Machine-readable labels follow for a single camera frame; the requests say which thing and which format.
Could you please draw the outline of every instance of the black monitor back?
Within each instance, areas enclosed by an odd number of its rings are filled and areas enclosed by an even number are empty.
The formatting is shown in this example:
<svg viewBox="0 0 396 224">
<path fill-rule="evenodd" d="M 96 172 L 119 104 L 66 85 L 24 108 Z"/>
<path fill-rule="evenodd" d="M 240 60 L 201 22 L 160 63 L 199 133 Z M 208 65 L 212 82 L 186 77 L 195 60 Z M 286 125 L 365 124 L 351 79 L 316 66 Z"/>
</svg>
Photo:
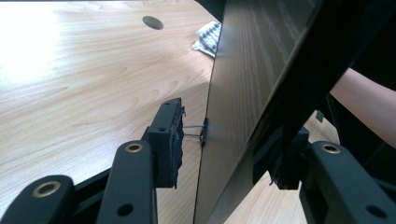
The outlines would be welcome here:
<svg viewBox="0 0 396 224">
<path fill-rule="evenodd" d="M 288 144 L 395 8 L 390 0 L 227 2 L 194 223 L 231 214 L 253 186 L 255 151 L 275 132 Z M 266 153 L 270 163 L 277 152 Z"/>
</svg>

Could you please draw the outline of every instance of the wood grain surface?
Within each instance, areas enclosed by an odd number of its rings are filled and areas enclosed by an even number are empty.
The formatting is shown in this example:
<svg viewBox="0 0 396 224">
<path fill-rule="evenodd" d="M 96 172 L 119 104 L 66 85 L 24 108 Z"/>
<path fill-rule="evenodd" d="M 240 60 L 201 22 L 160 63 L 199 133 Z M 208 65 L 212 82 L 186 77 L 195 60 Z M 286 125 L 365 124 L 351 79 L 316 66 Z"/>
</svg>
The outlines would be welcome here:
<svg viewBox="0 0 396 224">
<path fill-rule="evenodd" d="M 165 100 L 202 123 L 213 59 L 191 45 L 214 20 L 190 0 L 0 3 L 0 216 L 40 177 L 77 184 L 108 168 Z M 192 223 L 199 140 L 183 147 L 177 190 L 158 189 L 160 223 Z"/>
<path fill-rule="evenodd" d="M 223 222 L 252 188 L 247 168 L 252 164 L 242 162 L 252 161 L 248 139 L 287 70 L 315 2 L 227 2 L 210 84 L 195 223 Z"/>
</svg>

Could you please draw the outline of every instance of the skin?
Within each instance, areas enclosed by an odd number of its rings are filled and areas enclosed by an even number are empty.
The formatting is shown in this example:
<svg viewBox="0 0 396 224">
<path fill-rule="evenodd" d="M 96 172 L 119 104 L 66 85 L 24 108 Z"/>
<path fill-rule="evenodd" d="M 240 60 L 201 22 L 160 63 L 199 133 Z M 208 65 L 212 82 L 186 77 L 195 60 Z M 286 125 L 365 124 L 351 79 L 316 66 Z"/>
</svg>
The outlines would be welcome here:
<svg viewBox="0 0 396 224">
<path fill-rule="evenodd" d="M 364 125 L 396 148 L 396 91 L 349 68 L 331 94 Z"/>
</svg>

